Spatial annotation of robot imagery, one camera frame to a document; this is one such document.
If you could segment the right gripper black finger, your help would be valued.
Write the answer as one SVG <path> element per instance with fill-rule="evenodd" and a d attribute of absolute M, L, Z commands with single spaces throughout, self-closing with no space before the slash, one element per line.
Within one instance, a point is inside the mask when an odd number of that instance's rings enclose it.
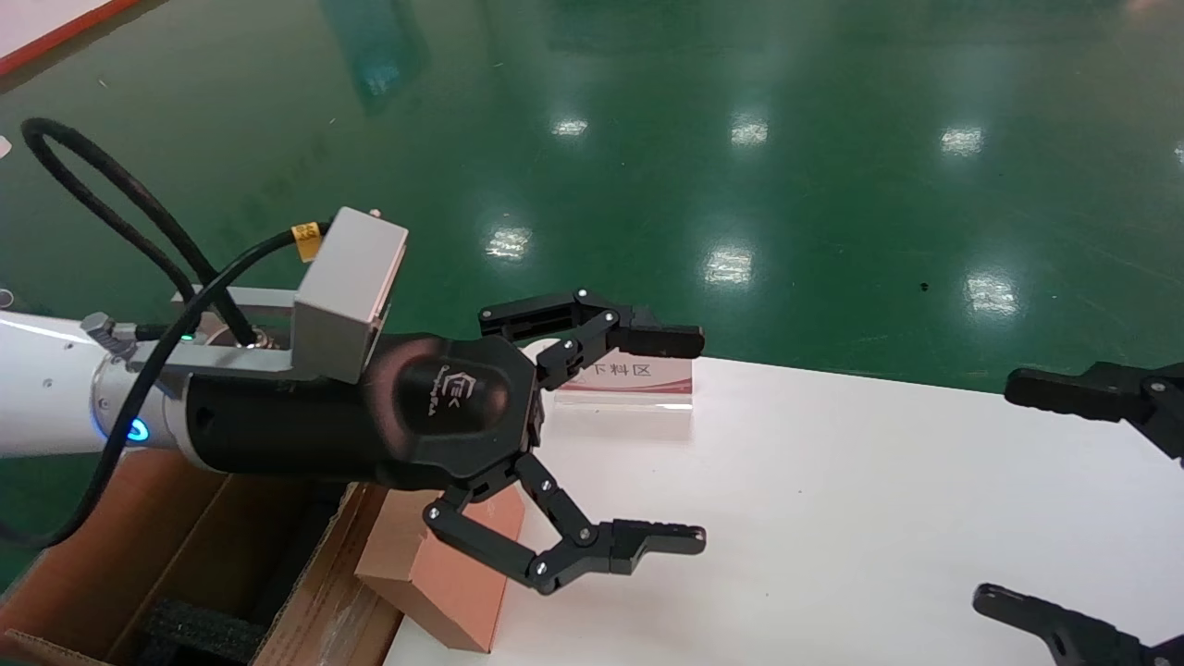
<path fill-rule="evenodd" d="M 1130 422 L 1167 459 L 1183 460 L 1183 364 L 1139 369 L 1098 361 L 1082 374 L 1016 369 L 1004 398 L 1018 406 L 1083 420 Z"/>
<path fill-rule="evenodd" d="M 1028 596 L 1002 585 L 978 585 L 973 610 L 1031 634 L 1048 647 L 1056 665 L 1180 665 L 1183 636 L 1156 646 L 1143 643 L 1115 625 Z"/>

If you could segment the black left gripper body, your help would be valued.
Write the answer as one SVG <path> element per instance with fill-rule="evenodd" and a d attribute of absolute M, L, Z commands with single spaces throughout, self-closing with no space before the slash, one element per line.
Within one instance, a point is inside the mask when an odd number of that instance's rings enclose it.
<path fill-rule="evenodd" d="M 229 474 L 488 489 L 538 442 L 538 369 L 501 337 L 381 337 L 358 383 L 195 374 L 191 455 Z"/>

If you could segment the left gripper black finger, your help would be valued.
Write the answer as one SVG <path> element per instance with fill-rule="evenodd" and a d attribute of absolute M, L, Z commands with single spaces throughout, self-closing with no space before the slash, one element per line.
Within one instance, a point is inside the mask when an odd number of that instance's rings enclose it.
<path fill-rule="evenodd" d="M 575 391 L 690 391 L 690 363 L 706 344 L 701 327 L 659 322 L 644 306 L 588 290 L 487 306 L 480 329 L 511 344 L 551 339 L 534 360 L 538 388 Z"/>
<path fill-rule="evenodd" d="M 515 484 L 559 534 L 554 547 L 535 553 L 517 539 L 464 515 L 481 489 L 508 489 Z M 630 576 L 646 553 L 694 556 L 707 546 L 707 531 L 699 525 L 620 519 L 593 524 L 533 452 L 501 465 L 475 488 L 444 489 L 427 505 L 424 520 L 448 547 L 545 596 L 584 574 Z"/>

